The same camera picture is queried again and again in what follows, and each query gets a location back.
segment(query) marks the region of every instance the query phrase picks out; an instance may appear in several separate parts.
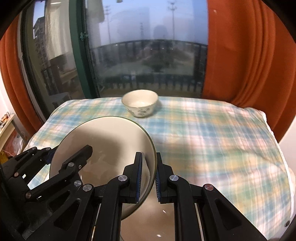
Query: balcony railing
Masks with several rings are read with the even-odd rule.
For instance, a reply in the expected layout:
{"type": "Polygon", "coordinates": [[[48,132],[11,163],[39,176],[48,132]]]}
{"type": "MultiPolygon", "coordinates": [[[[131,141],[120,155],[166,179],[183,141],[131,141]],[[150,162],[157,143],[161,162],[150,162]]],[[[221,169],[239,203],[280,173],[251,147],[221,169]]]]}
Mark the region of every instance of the balcony railing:
{"type": "Polygon", "coordinates": [[[165,39],[138,40],[100,46],[92,49],[91,54],[102,91],[124,93],[147,88],[156,92],[177,91],[179,96],[191,92],[197,97],[202,91],[207,45],[165,39]]]}

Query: silver screw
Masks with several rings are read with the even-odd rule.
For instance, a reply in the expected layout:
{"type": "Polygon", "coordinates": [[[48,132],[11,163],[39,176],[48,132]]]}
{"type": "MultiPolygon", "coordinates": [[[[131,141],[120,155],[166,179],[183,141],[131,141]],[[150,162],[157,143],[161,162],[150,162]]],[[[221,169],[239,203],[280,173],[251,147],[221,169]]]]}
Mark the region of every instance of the silver screw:
{"type": "Polygon", "coordinates": [[[118,180],[121,181],[121,182],[123,182],[123,181],[126,181],[127,178],[128,177],[126,175],[121,175],[121,176],[118,177],[118,180]]]}
{"type": "Polygon", "coordinates": [[[26,193],[26,199],[29,199],[31,197],[31,193],[27,192],[26,193]]]}
{"type": "Polygon", "coordinates": [[[177,175],[171,175],[170,180],[171,181],[178,181],[179,177],[177,175]]]}
{"type": "Polygon", "coordinates": [[[74,182],[74,186],[79,187],[81,185],[81,181],[77,180],[74,182]]]}
{"type": "Polygon", "coordinates": [[[208,191],[213,191],[214,187],[211,184],[206,184],[205,189],[207,189],[208,191]]]}
{"type": "Polygon", "coordinates": [[[90,184],[85,184],[82,189],[83,189],[83,191],[87,192],[92,189],[92,186],[90,184]]]}

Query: white wall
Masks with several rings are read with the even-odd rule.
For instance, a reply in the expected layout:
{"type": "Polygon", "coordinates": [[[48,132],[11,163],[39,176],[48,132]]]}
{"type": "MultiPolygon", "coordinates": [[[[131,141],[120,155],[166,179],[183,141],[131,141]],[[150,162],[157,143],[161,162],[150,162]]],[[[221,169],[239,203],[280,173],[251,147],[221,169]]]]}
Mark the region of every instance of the white wall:
{"type": "MultiPolygon", "coordinates": [[[[15,110],[12,107],[12,104],[9,100],[9,97],[7,95],[6,89],[4,87],[4,83],[2,80],[2,76],[0,74],[0,118],[6,113],[9,112],[10,114],[15,114],[15,110]]],[[[29,137],[28,132],[20,122],[20,119],[18,117],[15,117],[14,119],[17,127],[20,129],[20,131],[27,137],[29,137]]]]}
{"type": "MultiPolygon", "coordinates": [[[[290,125],[288,131],[284,135],[283,139],[279,142],[279,146],[284,154],[286,162],[289,168],[292,169],[294,174],[296,175],[296,117],[294,118],[292,124],[290,125]]],[[[296,196],[294,196],[294,215],[296,214],[296,196]]],[[[282,228],[272,239],[272,241],[278,240],[287,228],[282,228]]]]}

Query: ceramic bowl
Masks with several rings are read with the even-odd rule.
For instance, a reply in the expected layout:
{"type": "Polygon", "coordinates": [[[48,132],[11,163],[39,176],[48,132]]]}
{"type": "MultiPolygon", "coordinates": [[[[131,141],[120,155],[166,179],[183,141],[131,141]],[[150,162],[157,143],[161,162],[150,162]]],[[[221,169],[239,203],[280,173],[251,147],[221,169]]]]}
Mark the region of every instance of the ceramic bowl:
{"type": "Polygon", "coordinates": [[[126,93],[122,103],[135,117],[151,115],[158,101],[158,95],[150,90],[134,90],[126,93]]]}
{"type": "Polygon", "coordinates": [[[156,152],[148,133],[123,117],[106,116],[87,121],[62,140],[53,156],[49,177],[57,175],[62,163],[85,145],[92,146],[93,153],[79,175],[83,184],[93,186],[122,175],[124,167],[133,164],[137,151],[144,154],[139,202],[124,205],[122,219],[131,215],[147,198],[154,183],[156,152]]]}

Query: ceramic plate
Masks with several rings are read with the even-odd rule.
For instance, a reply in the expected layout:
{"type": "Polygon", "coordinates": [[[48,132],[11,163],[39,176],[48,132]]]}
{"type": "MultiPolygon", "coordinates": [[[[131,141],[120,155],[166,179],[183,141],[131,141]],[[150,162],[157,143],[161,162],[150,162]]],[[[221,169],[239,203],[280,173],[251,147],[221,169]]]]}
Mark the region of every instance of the ceramic plate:
{"type": "Polygon", "coordinates": [[[99,117],[72,130],[60,143],[51,162],[49,177],[59,173],[62,163],[85,145],[93,147],[92,156],[79,171],[83,184],[106,184],[133,164],[137,151],[145,155],[141,194],[137,204],[123,206],[122,218],[132,214],[147,198],[156,173],[156,152],[148,133],[137,123],[116,116],[99,117]]]}

